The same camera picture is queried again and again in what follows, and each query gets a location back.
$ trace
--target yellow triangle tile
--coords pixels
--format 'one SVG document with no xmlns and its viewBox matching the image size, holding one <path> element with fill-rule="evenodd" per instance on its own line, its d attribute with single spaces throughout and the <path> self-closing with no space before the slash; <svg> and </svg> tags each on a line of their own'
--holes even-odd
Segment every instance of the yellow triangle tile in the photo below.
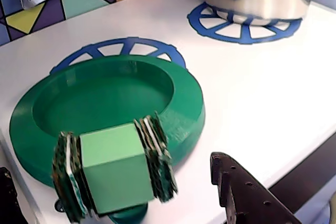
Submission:
<svg viewBox="0 0 336 224">
<path fill-rule="evenodd" d="M 12 27 L 15 27 L 16 29 L 20 31 L 23 31 L 29 34 L 43 6 L 44 6 L 44 3 L 38 6 L 35 6 L 31 9 L 23 10 L 16 14 L 10 15 L 6 18 L 7 24 L 9 24 Z"/>
</svg>

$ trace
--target blue burner ring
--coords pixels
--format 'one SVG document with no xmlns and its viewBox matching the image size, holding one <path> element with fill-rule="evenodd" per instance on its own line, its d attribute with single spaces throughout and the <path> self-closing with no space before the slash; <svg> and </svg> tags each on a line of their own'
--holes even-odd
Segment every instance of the blue burner ring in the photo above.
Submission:
<svg viewBox="0 0 336 224">
<path fill-rule="evenodd" d="M 57 66 L 53 67 L 53 69 L 50 71 L 50 74 L 58 72 L 68 67 L 74 60 L 76 60 L 83 54 L 88 54 L 92 58 L 104 57 L 104 55 L 98 49 L 101 47 L 116 45 L 116 44 L 123 44 L 123 47 L 119 53 L 120 55 L 129 55 L 135 44 L 142 44 L 142 45 L 148 45 L 148 46 L 155 47 L 157 50 L 145 56 L 157 57 L 162 54 L 167 54 L 173 63 L 176 63 L 180 65 L 181 67 L 186 68 L 185 61 L 182 55 L 176 49 L 176 47 L 165 44 L 157 40 L 153 40 L 153 39 L 145 39 L 145 38 L 139 38 L 139 37 L 127 37 L 127 38 L 110 39 L 110 40 L 84 46 L 78 51 L 66 57 Z"/>
<path fill-rule="evenodd" d="M 211 8 L 212 9 L 212 14 L 202 14 L 202 11 L 206 8 Z M 219 24 L 215 27 L 211 28 L 205 28 L 200 19 L 202 18 L 220 18 L 217 15 L 217 11 L 220 12 L 227 12 L 228 17 L 227 20 L 223 19 L 223 23 Z M 190 14 L 188 14 L 187 18 L 189 20 L 190 25 L 197 31 L 198 34 L 204 36 L 204 37 L 209 37 L 212 39 L 220 40 L 220 41 L 225 41 L 225 42 L 233 42 L 233 43 L 239 43 L 239 44 L 254 44 L 254 43 L 261 43 L 261 42 L 268 42 L 268 41 L 275 41 L 278 39 L 282 38 L 287 38 L 292 36 L 300 27 L 301 24 L 301 19 L 297 20 L 272 20 L 272 22 L 265 27 L 266 29 L 272 31 L 275 33 L 274 35 L 268 36 L 268 37 L 263 37 L 263 38 L 252 38 L 251 37 L 251 32 L 250 32 L 250 26 L 249 24 L 253 21 L 253 17 L 247 17 L 246 24 L 241 25 L 242 29 L 240 32 L 240 38 L 235 38 L 235 37 L 229 37 L 229 36 L 224 36 L 217 34 L 216 32 L 231 25 L 233 23 L 233 15 L 235 13 L 228 11 L 228 10 L 223 10 L 223 9 L 218 9 L 212 6 L 207 5 L 206 3 L 202 3 L 196 8 L 194 8 Z M 289 26 L 286 30 L 281 30 L 274 25 L 278 22 L 289 22 Z"/>
</svg>

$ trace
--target teal tile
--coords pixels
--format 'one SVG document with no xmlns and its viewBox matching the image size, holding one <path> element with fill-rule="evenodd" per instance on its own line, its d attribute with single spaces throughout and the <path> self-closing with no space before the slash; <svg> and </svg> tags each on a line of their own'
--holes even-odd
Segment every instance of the teal tile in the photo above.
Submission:
<svg viewBox="0 0 336 224">
<path fill-rule="evenodd" d="M 72 18 L 109 3 L 104 0 L 62 0 L 66 18 Z"/>
<path fill-rule="evenodd" d="M 7 28 L 4 24 L 0 23 L 0 46 L 9 42 Z"/>
</svg>

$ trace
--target green plastic plate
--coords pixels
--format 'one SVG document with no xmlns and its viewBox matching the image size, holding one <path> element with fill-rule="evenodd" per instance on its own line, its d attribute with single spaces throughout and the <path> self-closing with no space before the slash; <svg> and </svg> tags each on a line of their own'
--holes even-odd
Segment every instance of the green plastic plate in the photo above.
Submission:
<svg viewBox="0 0 336 224">
<path fill-rule="evenodd" d="M 53 187 L 59 131 L 96 131 L 159 113 L 173 165 L 195 146 L 204 125 L 200 85 L 180 66 L 152 57 L 111 56 L 72 65 L 33 86 L 9 127 L 15 154 L 38 181 Z"/>
</svg>

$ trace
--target green block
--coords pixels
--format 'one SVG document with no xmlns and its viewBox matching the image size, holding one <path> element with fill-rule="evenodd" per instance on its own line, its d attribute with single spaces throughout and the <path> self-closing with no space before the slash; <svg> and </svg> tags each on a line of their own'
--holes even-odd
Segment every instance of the green block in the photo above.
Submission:
<svg viewBox="0 0 336 224">
<path fill-rule="evenodd" d="M 83 171 L 98 214 L 154 198 L 144 149 L 133 123 L 83 134 Z"/>
</svg>

